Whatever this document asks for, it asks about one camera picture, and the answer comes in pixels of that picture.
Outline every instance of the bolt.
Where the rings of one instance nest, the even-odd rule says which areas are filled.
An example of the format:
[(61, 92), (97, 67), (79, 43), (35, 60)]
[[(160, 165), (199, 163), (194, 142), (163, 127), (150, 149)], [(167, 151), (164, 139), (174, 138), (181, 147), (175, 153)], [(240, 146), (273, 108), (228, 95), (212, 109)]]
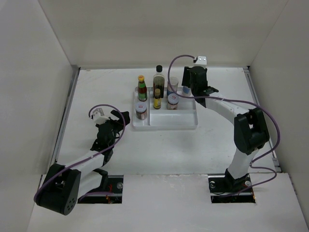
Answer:
[(249, 186), (251, 186), (252, 184), (251, 184), (251, 182), (250, 182), (249, 180), (247, 180), (247, 181), (245, 182), (245, 185), (249, 187)]
[(216, 183), (214, 181), (209, 182), (209, 186), (211, 189), (216, 187)]
[(122, 189), (123, 187), (124, 187), (123, 183), (121, 183), (121, 182), (117, 183), (117, 188), (118, 189)]

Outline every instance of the black bottle cap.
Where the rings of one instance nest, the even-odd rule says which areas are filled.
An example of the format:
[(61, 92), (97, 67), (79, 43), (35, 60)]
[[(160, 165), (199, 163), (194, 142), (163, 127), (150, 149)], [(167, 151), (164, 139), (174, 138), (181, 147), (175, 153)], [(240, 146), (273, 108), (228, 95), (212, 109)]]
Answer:
[(158, 72), (158, 73), (160, 73), (160, 72), (162, 72), (162, 66), (161, 65), (157, 65), (156, 66), (156, 71)]

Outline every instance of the white table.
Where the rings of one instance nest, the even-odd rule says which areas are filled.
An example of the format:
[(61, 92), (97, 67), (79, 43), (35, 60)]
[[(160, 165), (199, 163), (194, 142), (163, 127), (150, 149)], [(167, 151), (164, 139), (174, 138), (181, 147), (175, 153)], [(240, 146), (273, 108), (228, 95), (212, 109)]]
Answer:
[(122, 204), (77, 204), (67, 216), (36, 205), (28, 232), (308, 232), (288, 174), (253, 189), (256, 203), (213, 204), (206, 175), (125, 175)]
[[(92, 106), (111, 104), (120, 111), (129, 111), (132, 117), (135, 113), (133, 93), (137, 77), (144, 75), (146, 85), (152, 86), (154, 73), (155, 68), (81, 70), (58, 163), (73, 161), (87, 153), (92, 146), (98, 132), (93, 121), (87, 117)], [(164, 68), (163, 73), (167, 76), (167, 68)], [(183, 68), (173, 68), (171, 75), (178, 77), (181, 83)], [(253, 101), (242, 68), (210, 67), (208, 81), (210, 86), (217, 88), (226, 98)], [(104, 108), (106, 115), (111, 110)], [(110, 162), (103, 169), (109, 174), (224, 173), (236, 150), (233, 126), (216, 112), (199, 104), (197, 115), (198, 127), (190, 131), (144, 132), (134, 131), (131, 125), (127, 126), (122, 141), (116, 145)], [(267, 143), (258, 155), (269, 149)], [(271, 154), (259, 160), (256, 165), (274, 168)]]

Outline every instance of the robotic arm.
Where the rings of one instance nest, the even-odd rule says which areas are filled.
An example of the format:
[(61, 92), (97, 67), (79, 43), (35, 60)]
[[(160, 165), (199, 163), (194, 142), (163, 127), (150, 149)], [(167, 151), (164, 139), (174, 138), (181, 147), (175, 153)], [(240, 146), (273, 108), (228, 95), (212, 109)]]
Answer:
[(263, 112), (259, 108), (244, 109), (231, 102), (225, 102), (219, 91), (208, 86), (206, 57), (197, 57), (192, 68), (185, 67), (183, 86), (191, 88), (196, 101), (205, 108), (214, 110), (234, 125), (236, 152), (223, 178), (210, 178), (211, 192), (235, 193), (244, 188), (248, 168), (254, 156), (269, 141), (269, 133)]
[[(72, 211), (77, 200), (90, 191), (122, 193), (122, 190), (117, 188), (116, 184), (110, 184), (117, 178), (114, 178), (115, 176), (109, 178), (108, 173), (100, 169), (110, 160), (113, 147), (100, 155), (94, 156), (113, 145), (117, 135), (124, 128), (124, 122), (120, 114), (116, 110), (112, 110), (111, 114), (119, 118), (119, 120), (112, 120), (104, 116), (101, 108), (93, 112), (92, 119), (96, 127), (98, 127), (98, 134), (90, 151), (71, 163), (65, 165), (55, 163), (49, 168), (43, 184), (66, 167), (79, 163), (73, 169), (68, 169), (48, 184), (36, 197), (35, 202), (37, 205), (67, 215)], [(129, 112), (122, 112), (122, 115), (125, 118), (125, 125), (129, 124)]]

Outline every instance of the white wall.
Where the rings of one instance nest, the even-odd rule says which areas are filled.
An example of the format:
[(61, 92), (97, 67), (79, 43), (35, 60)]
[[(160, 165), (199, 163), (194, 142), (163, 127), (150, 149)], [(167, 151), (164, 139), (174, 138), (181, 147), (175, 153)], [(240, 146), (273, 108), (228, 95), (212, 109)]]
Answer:
[(0, 231), (25, 231), (72, 69), (37, 0), (0, 0)]
[(289, 0), (250, 68), (260, 103), (277, 119), (277, 155), (309, 223), (309, 1)]
[(250, 65), (287, 0), (40, 0), (71, 64)]

